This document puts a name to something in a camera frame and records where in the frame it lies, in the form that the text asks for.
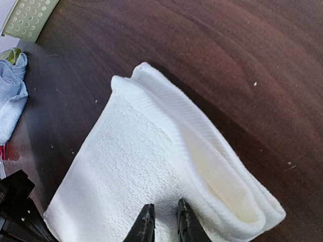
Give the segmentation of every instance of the white towel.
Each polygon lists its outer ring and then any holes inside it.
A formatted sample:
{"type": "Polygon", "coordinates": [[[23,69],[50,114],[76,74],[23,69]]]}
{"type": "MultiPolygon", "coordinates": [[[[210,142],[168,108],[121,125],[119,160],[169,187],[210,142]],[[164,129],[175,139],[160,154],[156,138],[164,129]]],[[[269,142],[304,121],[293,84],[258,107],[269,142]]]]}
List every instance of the white towel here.
{"type": "Polygon", "coordinates": [[[0,145],[4,145],[13,133],[25,107],[28,93],[23,82],[27,56],[21,53],[14,66],[0,59],[0,145]]]}
{"type": "Polygon", "coordinates": [[[143,63],[112,90],[45,213],[59,241],[123,241],[147,203],[156,241],[177,241],[180,198],[212,241],[250,241],[282,221],[279,202],[159,71],[143,63]]]}

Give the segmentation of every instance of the light blue cloth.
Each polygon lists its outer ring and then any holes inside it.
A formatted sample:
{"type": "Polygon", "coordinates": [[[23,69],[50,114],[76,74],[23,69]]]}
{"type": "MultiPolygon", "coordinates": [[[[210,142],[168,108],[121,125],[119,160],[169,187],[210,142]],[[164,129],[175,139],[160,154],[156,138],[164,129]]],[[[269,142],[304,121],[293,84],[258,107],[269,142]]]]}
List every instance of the light blue cloth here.
{"type": "Polygon", "coordinates": [[[0,145],[11,137],[27,102],[28,92],[23,82],[27,56],[21,53],[14,66],[0,59],[0,145]]]}

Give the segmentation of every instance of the folded towel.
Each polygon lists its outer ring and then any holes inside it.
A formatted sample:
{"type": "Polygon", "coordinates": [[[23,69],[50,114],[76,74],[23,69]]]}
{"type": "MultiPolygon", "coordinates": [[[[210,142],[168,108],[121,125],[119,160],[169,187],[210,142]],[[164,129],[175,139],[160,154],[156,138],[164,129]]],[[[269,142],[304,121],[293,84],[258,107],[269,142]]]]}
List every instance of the folded towel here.
{"type": "Polygon", "coordinates": [[[285,212],[197,106],[149,64],[114,76],[112,95],[46,213],[60,241],[123,241],[155,204],[156,241],[177,241],[176,206],[212,241],[250,241],[285,212]]]}
{"type": "Polygon", "coordinates": [[[11,137],[27,101],[28,93],[23,82],[26,66],[24,53],[19,55],[16,65],[0,59],[0,145],[11,137]]]}

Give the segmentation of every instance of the wooden table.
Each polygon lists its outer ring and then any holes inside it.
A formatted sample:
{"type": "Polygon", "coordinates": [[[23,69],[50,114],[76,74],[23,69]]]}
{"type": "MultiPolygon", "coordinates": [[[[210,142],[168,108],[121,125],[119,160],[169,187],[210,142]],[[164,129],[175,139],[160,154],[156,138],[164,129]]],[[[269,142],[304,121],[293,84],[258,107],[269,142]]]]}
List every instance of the wooden table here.
{"type": "Polygon", "coordinates": [[[8,144],[43,211],[105,107],[113,75],[160,69],[286,209],[254,241],[323,239],[323,3],[65,0],[28,53],[29,99],[8,144]]]}

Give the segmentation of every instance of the yellow object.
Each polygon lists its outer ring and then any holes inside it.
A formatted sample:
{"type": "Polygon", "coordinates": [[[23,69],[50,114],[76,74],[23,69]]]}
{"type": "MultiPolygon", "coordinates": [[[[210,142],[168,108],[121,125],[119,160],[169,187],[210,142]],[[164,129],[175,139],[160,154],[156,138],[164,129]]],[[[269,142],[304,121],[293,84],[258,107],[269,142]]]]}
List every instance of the yellow object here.
{"type": "Polygon", "coordinates": [[[11,49],[8,49],[4,52],[1,52],[0,59],[6,59],[11,64],[15,65],[20,53],[21,53],[21,49],[11,48],[11,49]]]}
{"type": "Polygon", "coordinates": [[[16,0],[3,26],[2,36],[36,42],[58,2],[59,0],[16,0]]]}

